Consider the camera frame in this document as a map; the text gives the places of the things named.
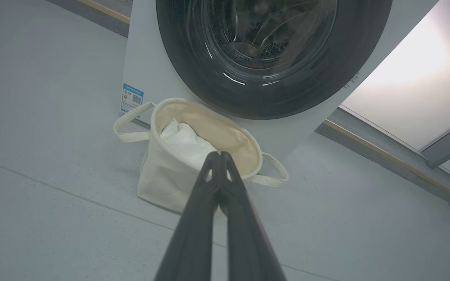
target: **washing machine door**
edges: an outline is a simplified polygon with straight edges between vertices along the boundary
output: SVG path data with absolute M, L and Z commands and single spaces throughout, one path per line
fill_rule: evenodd
M 308 110 L 375 48 L 392 0 L 156 0 L 166 52 L 215 109 L 246 119 Z

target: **gray tile floor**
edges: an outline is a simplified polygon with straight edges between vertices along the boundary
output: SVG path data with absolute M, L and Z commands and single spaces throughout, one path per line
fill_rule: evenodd
M 146 144 L 112 133 L 126 38 L 0 0 L 0 280 L 151 280 L 178 215 L 136 197 Z M 134 130 L 142 130 L 130 124 Z M 450 206 L 312 134 L 249 189 L 289 280 L 450 279 Z M 225 218 L 213 280 L 227 279 Z

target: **fabric basket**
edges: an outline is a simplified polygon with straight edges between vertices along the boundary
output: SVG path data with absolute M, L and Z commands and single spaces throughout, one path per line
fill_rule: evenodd
M 126 124 L 153 107 L 149 132 L 120 133 Z M 218 151 L 230 153 L 246 186 L 253 182 L 280 187 L 289 179 L 282 164 L 272 155 L 263 153 L 247 130 L 204 105 L 184 98 L 169 98 L 158 105 L 144 103 L 114 123 L 114 133 L 121 141 L 149 141 L 136 191 L 140 198 L 182 212 L 202 168 L 182 158 L 159 136 L 173 118 L 190 125 L 197 135 Z M 264 157 L 277 171 L 279 178 L 258 174 Z

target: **blue and white label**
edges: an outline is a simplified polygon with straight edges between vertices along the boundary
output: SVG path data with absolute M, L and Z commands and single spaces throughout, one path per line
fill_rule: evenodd
M 139 107 L 143 102 L 143 92 L 131 87 L 128 84 L 123 85 L 123 99 L 121 100 L 121 110 L 128 112 L 133 108 Z

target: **white washing machine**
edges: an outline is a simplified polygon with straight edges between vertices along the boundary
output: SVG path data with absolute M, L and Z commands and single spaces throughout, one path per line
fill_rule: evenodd
M 282 159 L 437 0 L 134 0 L 121 110 L 205 103 Z M 139 116 L 150 123 L 150 112 Z

